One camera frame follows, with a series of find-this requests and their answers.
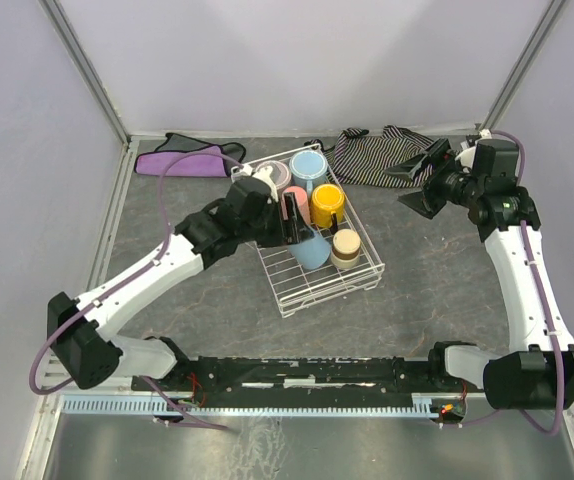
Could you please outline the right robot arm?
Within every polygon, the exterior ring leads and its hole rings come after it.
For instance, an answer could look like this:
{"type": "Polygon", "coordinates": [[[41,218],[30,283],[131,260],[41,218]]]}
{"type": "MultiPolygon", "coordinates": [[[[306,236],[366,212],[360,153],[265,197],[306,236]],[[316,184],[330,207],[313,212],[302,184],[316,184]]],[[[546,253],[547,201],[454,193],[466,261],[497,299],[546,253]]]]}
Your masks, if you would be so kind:
{"type": "Polygon", "coordinates": [[[461,152],[439,139],[385,172],[404,181],[428,175],[419,191],[399,198],[425,218],[449,203],[465,208],[498,276],[508,354],[446,344],[439,349],[445,373],[483,390],[497,410],[566,410],[574,402],[574,337],[548,279],[535,202],[519,183],[522,154],[511,139],[480,136],[461,152]]]}

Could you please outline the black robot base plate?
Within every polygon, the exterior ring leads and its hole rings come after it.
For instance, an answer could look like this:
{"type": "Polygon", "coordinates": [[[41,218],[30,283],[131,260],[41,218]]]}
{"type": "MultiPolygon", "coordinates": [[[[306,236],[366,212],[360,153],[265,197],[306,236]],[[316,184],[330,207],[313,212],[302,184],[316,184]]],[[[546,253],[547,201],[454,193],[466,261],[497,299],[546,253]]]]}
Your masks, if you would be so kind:
{"type": "Polygon", "coordinates": [[[199,407],[256,410],[408,407],[414,394],[481,391],[441,372],[434,361],[403,357],[200,357],[155,384],[165,393],[187,393],[199,407]]]}

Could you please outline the yellow plastic cup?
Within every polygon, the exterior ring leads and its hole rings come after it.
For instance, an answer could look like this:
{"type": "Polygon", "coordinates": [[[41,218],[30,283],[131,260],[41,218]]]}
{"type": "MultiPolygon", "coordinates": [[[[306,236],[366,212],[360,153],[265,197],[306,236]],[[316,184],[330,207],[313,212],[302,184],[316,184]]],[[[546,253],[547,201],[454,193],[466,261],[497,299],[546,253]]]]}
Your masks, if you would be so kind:
{"type": "Polygon", "coordinates": [[[345,194],[340,187],[327,183],[316,187],[310,199],[312,222],[335,234],[343,220],[345,194]]]}

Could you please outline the pink plastic cup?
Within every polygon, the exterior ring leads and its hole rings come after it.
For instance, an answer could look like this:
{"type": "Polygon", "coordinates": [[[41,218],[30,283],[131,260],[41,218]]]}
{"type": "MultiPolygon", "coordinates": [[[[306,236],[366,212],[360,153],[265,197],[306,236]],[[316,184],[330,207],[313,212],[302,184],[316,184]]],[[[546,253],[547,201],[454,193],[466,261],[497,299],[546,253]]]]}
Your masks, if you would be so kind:
{"type": "Polygon", "coordinates": [[[307,192],[302,187],[289,186],[282,192],[282,196],[285,197],[289,193],[292,193],[295,196],[296,205],[300,211],[301,216],[303,217],[305,223],[310,225],[311,217],[307,192]]]}

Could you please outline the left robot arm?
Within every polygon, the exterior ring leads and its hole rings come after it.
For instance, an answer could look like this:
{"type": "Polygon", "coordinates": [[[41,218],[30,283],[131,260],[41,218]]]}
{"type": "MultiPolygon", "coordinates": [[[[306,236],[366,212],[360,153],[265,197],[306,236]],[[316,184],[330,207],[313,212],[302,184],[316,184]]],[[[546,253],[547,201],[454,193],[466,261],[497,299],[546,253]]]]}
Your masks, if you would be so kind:
{"type": "Polygon", "coordinates": [[[262,180],[246,177],[223,198],[188,215],[144,258],[105,284],[47,304],[47,343],[82,390],[113,375],[162,379],[185,362],[169,340],[121,337],[120,330],[175,285],[254,242],[262,248],[296,245],[314,232],[292,195],[275,196],[262,180]]]}

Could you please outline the metal steel cup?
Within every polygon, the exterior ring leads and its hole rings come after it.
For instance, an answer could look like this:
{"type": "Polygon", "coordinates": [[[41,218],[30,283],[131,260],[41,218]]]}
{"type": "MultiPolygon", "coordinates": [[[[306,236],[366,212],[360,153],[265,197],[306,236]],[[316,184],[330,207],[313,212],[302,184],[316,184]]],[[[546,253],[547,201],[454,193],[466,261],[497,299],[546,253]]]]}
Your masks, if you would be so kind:
{"type": "Polygon", "coordinates": [[[332,238],[331,262],[339,270],[349,270],[358,264],[361,238],[352,229],[338,230],[332,238]]]}

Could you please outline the blue plastic cup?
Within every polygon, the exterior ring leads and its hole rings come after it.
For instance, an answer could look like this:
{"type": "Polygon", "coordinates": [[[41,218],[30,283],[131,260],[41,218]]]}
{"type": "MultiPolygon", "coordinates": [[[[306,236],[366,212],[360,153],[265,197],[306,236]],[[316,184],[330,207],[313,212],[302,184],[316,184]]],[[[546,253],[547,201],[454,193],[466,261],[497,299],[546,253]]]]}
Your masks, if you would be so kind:
{"type": "Polygon", "coordinates": [[[288,251],[305,270],[320,268],[331,255],[330,243],[313,228],[309,228],[312,237],[300,243],[289,245],[288,251]]]}

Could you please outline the lilac textured mug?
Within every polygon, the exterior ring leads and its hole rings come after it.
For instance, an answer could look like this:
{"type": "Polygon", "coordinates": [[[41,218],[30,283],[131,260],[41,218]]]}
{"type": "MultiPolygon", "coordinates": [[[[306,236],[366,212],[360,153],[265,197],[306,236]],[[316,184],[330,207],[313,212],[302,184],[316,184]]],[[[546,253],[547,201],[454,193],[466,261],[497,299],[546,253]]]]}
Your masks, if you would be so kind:
{"type": "Polygon", "coordinates": [[[269,175],[269,178],[275,184],[276,190],[279,194],[291,185],[291,171],[288,166],[281,161],[268,160],[262,162],[256,167],[256,170],[269,175]]]}

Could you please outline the light blue textured mug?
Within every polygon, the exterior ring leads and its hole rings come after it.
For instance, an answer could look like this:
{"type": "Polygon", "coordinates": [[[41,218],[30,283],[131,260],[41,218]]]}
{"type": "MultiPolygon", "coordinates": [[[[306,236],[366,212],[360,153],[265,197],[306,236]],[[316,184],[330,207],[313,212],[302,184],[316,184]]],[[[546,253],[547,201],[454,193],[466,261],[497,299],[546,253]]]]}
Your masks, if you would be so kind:
{"type": "Polygon", "coordinates": [[[328,162],[318,151],[301,151],[290,159],[289,170],[293,184],[304,189],[310,197],[318,186],[326,183],[328,162]]]}

